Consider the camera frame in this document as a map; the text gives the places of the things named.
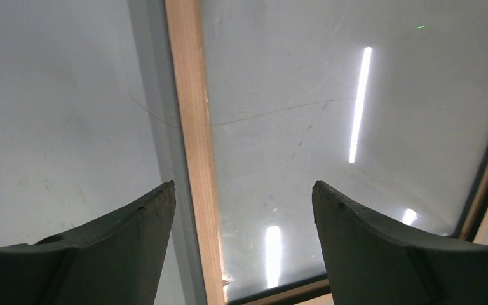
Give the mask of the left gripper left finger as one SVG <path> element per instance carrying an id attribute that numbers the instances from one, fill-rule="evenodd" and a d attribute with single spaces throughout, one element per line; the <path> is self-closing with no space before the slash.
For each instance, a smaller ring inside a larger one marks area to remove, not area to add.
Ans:
<path id="1" fill-rule="evenodd" d="M 175 185 L 35 244 L 0 247 L 0 304 L 153 304 Z"/>

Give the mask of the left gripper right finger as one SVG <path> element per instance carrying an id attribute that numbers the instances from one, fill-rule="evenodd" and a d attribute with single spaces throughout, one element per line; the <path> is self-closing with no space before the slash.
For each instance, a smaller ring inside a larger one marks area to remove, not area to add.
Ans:
<path id="1" fill-rule="evenodd" d="M 336 304 L 488 304 L 488 245 L 408 226 L 322 181 L 312 205 Z"/>

